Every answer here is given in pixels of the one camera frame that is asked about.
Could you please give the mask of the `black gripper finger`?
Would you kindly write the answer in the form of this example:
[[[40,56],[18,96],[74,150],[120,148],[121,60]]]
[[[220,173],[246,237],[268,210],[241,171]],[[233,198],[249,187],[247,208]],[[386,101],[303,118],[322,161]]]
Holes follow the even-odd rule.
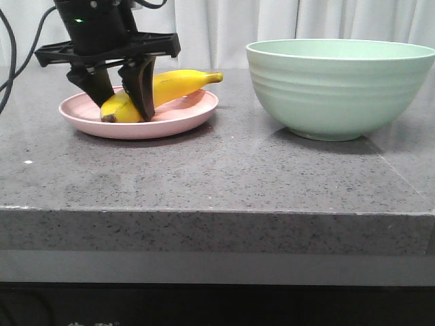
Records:
[[[106,69],[90,73],[85,67],[72,66],[67,79],[85,92],[98,107],[102,107],[114,95]]]
[[[124,90],[145,122],[149,122],[155,114],[153,93],[155,60],[155,56],[130,60],[118,71]]]

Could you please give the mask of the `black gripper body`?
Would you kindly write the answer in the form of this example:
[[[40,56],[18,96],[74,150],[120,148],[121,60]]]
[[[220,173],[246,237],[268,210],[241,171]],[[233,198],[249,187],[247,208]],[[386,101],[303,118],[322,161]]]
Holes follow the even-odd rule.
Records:
[[[106,60],[175,58],[180,52],[177,33],[137,30],[130,1],[55,1],[54,5],[70,40],[37,49],[42,67],[68,62],[97,68],[104,67]]]

